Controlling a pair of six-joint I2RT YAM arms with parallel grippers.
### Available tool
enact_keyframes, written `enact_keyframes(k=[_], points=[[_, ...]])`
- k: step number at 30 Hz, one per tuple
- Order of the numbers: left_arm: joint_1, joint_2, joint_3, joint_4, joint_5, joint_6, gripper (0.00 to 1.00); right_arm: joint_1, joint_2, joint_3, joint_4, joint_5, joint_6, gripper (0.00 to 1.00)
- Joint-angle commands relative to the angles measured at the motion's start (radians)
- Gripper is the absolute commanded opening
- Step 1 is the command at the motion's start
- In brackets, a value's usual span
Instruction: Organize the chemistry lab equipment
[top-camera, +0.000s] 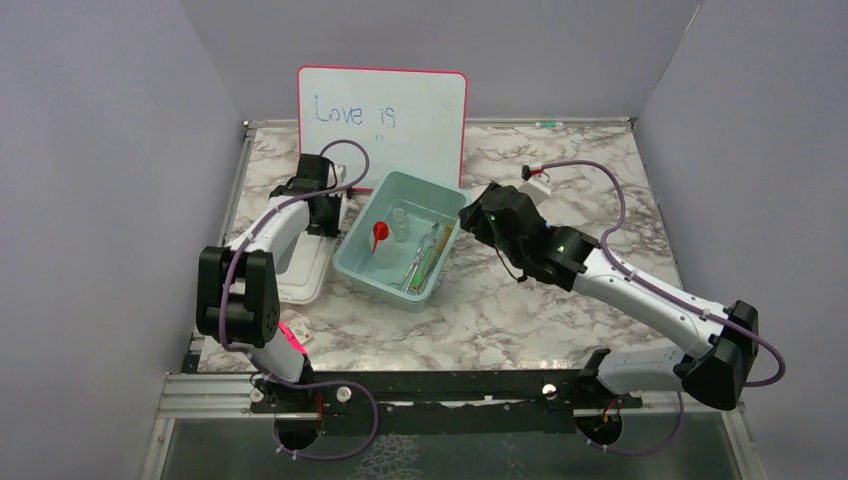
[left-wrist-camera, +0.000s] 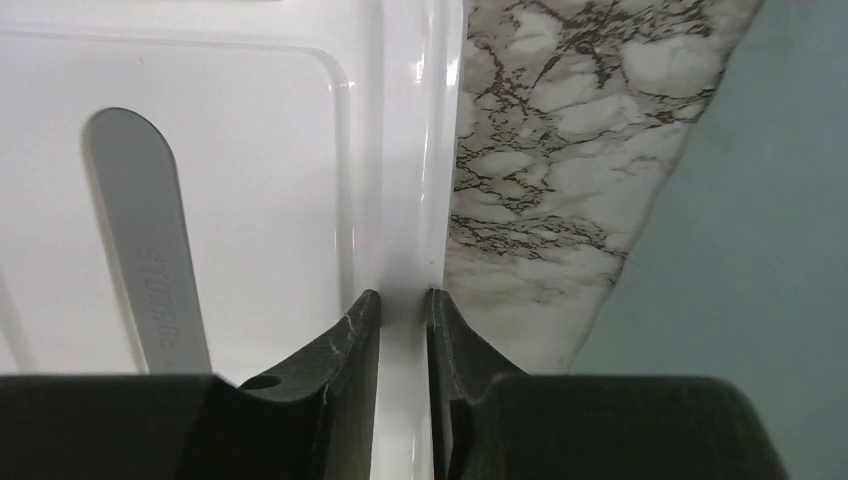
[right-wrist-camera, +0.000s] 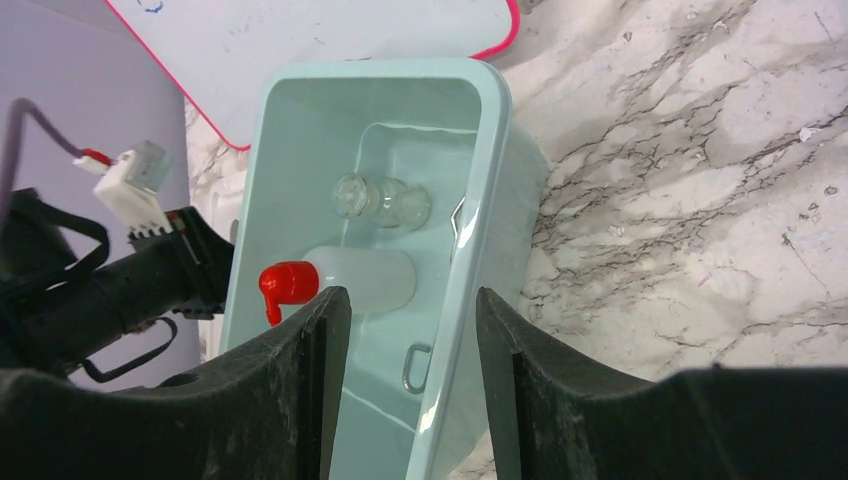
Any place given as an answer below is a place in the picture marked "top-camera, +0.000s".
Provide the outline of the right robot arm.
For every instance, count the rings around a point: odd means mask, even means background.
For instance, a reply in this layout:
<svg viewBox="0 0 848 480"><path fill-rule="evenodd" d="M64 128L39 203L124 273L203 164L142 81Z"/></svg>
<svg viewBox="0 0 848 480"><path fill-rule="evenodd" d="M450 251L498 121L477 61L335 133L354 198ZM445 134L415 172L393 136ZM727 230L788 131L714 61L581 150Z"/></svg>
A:
<svg viewBox="0 0 848 480"><path fill-rule="evenodd" d="M595 238L550 226L530 196L491 183L459 213L460 227L506 256L540 283L599 300L672 341L667 348L600 353L577 380L579 398L600 407L616 394L685 392L702 404L732 410L758 354L758 312L700 299L650 275L625 273Z"/></svg>

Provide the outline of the red cap wash bottle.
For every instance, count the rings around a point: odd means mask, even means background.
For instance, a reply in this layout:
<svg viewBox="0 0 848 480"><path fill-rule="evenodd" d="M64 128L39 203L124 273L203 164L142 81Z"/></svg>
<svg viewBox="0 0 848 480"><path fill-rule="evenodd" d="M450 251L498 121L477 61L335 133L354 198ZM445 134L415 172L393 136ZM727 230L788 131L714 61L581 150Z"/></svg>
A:
<svg viewBox="0 0 848 480"><path fill-rule="evenodd" d="M380 268L394 266L400 257L396 236L384 221L374 223L371 235L371 259Z"/></svg>

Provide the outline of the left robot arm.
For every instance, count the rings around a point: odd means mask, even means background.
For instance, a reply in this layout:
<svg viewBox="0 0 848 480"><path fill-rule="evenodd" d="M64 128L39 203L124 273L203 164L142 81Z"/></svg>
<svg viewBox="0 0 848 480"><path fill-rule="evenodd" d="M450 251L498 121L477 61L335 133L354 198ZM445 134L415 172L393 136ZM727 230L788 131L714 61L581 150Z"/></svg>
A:
<svg viewBox="0 0 848 480"><path fill-rule="evenodd" d="M316 297L347 208L345 177L325 156L300 155L246 231L199 255L197 330L279 380L276 396L294 411L310 405L315 386L306 353L280 329L278 282L294 287L297 301Z"/></svg>

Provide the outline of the teal plastic bin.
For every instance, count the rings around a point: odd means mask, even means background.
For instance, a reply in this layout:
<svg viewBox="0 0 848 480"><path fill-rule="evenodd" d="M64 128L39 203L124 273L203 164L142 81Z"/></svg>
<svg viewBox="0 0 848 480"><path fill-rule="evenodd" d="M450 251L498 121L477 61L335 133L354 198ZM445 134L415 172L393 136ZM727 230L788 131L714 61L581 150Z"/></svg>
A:
<svg viewBox="0 0 848 480"><path fill-rule="evenodd" d="M458 235L467 192L401 171L374 189L333 258L354 289L421 311Z"/></svg>

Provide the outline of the white bin lid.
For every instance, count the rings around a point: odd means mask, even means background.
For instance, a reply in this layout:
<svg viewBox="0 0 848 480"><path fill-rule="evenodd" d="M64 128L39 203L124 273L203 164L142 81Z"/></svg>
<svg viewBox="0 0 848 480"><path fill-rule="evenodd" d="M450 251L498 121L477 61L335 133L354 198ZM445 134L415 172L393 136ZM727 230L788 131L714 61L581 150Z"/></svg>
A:
<svg viewBox="0 0 848 480"><path fill-rule="evenodd" d="M307 200L280 195L269 200L273 217L263 239L274 261L278 298L283 303L306 305L320 293L334 252L335 238L310 235Z"/></svg>

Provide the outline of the brown test tube brush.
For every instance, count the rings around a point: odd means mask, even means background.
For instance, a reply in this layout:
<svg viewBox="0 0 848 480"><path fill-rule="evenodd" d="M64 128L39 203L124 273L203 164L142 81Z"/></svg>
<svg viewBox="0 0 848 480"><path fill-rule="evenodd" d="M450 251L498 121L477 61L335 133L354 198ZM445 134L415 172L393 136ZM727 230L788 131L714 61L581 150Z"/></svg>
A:
<svg viewBox="0 0 848 480"><path fill-rule="evenodd" d="M433 267L434 265L436 265L438 263L439 258L441 257L441 255L442 255L442 253L443 253L443 251L446 247L446 244L447 244L448 240L450 239L450 237L453 233L453 230L454 230L453 225L447 225L437 235L437 237L436 237L436 239L433 243L433 246L430 250L430 253L427 257L427 261L425 263L425 265L427 267Z"/></svg>

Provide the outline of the metal crucible tongs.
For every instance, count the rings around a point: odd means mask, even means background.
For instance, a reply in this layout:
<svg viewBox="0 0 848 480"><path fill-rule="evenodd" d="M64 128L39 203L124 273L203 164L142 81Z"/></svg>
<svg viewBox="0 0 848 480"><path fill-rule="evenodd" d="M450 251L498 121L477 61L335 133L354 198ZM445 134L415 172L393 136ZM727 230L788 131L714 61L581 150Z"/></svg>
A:
<svg viewBox="0 0 848 480"><path fill-rule="evenodd" d="M409 267L407 268L405 274L399 281L392 281L388 283L389 287L395 288L397 290L407 292L412 283L412 279L414 274L418 270L423 261L425 254L428 250L433 246L435 242L435 236L440 230L440 223L434 223L420 238L418 242L418 247L413 256L413 260Z"/></svg>

